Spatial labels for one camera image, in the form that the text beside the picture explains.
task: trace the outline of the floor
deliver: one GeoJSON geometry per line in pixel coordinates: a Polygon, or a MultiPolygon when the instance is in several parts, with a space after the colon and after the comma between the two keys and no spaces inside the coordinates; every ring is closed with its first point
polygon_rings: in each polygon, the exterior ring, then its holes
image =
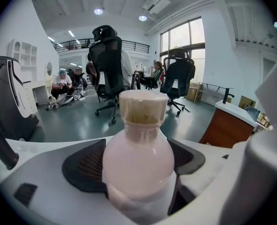
{"type": "MultiPolygon", "coordinates": [[[[69,142],[115,135],[124,128],[120,111],[116,113],[116,124],[111,124],[113,108],[100,111],[97,108],[107,102],[99,103],[95,90],[90,88],[83,101],[72,102],[55,110],[46,111],[45,106],[38,108],[38,126],[30,142],[69,142]]],[[[183,138],[198,142],[206,131],[215,111],[215,107],[203,102],[193,102],[180,98],[175,100],[184,104],[191,112],[183,110],[177,116],[177,108],[167,106],[166,119],[161,131],[166,137],[183,138]]]]}

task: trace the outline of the bottle neck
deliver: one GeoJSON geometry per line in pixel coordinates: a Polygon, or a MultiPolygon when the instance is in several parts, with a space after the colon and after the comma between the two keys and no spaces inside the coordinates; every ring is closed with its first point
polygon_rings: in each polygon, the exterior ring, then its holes
{"type": "Polygon", "coordinates": [[[134,143],[152,144],[158,135],[159,127],[154,125],[125,124],[126,138],[134,143]]]}

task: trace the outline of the bottle cap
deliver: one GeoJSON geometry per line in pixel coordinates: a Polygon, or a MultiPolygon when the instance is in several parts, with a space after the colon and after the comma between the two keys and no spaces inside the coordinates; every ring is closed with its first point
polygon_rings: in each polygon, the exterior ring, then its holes
{"type": "Polygon", "coordinates": [[[152,91],[128,90],[120,93],[119,103],[124,123],[163,124],[168,97],[152,91]]]}

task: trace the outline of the balcony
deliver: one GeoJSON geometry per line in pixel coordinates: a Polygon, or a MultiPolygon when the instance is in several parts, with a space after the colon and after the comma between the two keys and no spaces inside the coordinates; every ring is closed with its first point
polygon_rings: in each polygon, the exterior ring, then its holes
{"type": "MultiPolygon", "coordinates": [[[[55,43],[52,43],[52,44],[55,50],[58,53],[61,53],[66,51],[82,49],[82,48],[89,48],[89,46],[94,43],[93,38],[79,39],[78,41],[79,43],[75,40],[60,43],[61,46],[55,43]]],[[[150,46],[146,44],[122,40],[122,48],[125,50],[137,51],[141,53],[149,53],[149,47],[150,46]]]]}

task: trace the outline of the window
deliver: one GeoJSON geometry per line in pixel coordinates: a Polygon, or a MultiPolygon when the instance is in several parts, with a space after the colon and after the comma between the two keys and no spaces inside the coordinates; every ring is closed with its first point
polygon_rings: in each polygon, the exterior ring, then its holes
{"type": "Polygon", "coordinates": [[[169,49],[169,32],[162,34],[162,52],[169,49]]]}
{"type": "Polygon", "coordinates": [[[203,82],[204,65],[205,65],[205,49],[192,50],[191,59],[195,62],[195,77],[191,82],[203,82]]]}
{"type": "Polygon", "coordinates": [[[163,62],[164,58],[168,56],[169,50],[178,47],[186,49],[195,62],[196,71],[192,82],[203,82],[205,38],[201,18],[187,21],[162,34],[161,61],[163,62]]]}
{"type": "Polygon", "coordinates": [[[191,36],[192,36],[192,44],[196,43],[204,43],[204,30],[203,30],[203,22],[202,19],[197,19],[190,22],[191,26],[191,36]]]}
{"type": "Polygon", "coordinates": [[[189,23],[185,23],[170,31],[170,49],[183,47],[190,44],[189,23]]]}

